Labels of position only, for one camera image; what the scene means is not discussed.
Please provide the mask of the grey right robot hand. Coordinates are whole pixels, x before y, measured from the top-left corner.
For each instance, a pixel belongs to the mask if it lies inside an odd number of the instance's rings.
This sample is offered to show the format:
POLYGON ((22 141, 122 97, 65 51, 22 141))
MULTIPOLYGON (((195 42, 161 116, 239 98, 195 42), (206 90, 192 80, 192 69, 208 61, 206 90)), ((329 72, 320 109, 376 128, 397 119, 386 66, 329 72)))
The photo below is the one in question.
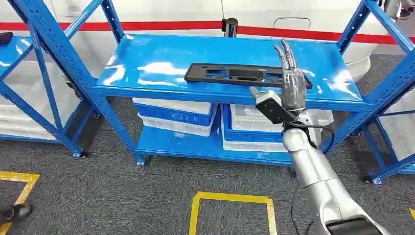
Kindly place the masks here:
POLYGON ((293 51, 285 39, 280 43, 284 49, 274 45, 282 68, 282 93, 281 98, 273 91, 261 94, 256 87, 249 87, 252 97, 255 99, 256 108, 265 116, 280 114, 282 111, 290 112, 297 116, 305 111, 306 82, 303 71, 297 66, 293 51))

